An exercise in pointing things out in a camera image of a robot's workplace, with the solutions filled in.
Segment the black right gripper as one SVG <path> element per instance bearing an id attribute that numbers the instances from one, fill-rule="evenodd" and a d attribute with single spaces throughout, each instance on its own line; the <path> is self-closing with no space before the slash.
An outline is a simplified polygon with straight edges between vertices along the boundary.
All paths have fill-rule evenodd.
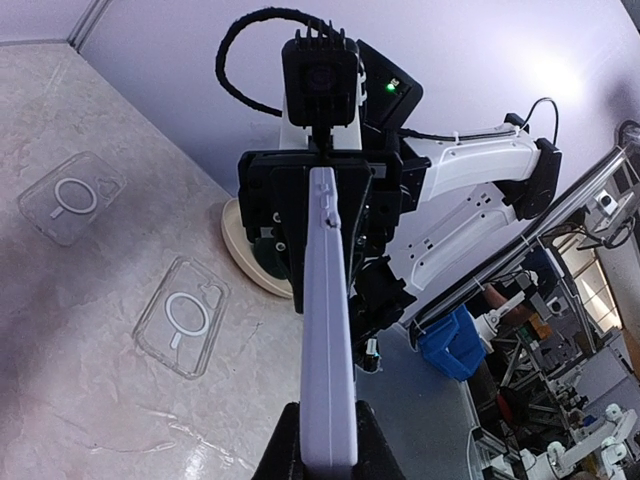
<path id="1" fill-rule="evenodd" d="M 345 278 L 354 250 L 377 254 L 394 238 L 403 194 L 402 161 L 385 151 L 249 151 L 238 164 L 242 225 L 253 243 L 267 228 L 286 245 L 294 308 L 304 312 L 308 225 L 341 232 Z"/>

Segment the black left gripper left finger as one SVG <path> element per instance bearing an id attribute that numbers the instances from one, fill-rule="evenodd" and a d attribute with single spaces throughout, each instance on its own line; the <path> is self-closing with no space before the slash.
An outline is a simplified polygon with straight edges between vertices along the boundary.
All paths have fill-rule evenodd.
<path id="1" fill-rule="evenodd" d="M 302 480 L 299 403 L 285 405 L 254 473 L 254 480 Z"/>

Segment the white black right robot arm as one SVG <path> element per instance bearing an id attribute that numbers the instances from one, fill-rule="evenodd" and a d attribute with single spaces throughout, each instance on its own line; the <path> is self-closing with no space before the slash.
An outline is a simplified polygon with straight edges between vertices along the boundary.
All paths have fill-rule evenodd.
<path id="1" fill-rule="evenodd" d="M 239 163 L 250 246 L 269 253 L 303 306 L 307 190 L 315 167 L 335 175 L 351 345 L 372 361 L 377 334 L 489 233 L 541 215 L 561 154 L 509 113 L 497 126 L 434 135 L 405 127 L 422 86 L 361 40 L 297 38 L 281 52 L 279 147 Z"/>

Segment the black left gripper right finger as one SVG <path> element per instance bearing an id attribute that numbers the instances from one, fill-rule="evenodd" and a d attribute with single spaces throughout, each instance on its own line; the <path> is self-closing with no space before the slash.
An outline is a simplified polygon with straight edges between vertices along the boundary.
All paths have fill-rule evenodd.
<path id="1" fill-rule="evenodd" d="M 352 478 L 363 480 L 405 479 L 391 448 L 376 420 L 373 409 L 364 400 L 356 402 L 358 461 Z"/>

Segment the lavender silicone phone case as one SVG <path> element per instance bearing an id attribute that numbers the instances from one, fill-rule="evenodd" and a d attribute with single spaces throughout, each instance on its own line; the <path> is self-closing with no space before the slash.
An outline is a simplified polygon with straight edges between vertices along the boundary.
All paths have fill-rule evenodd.
<path id="1" fill-rule="evenodd" d="M 349 479 L 358 461 L 355 384 L 334 171 L 309 174 L 300 454 L 312 479 Z"/>

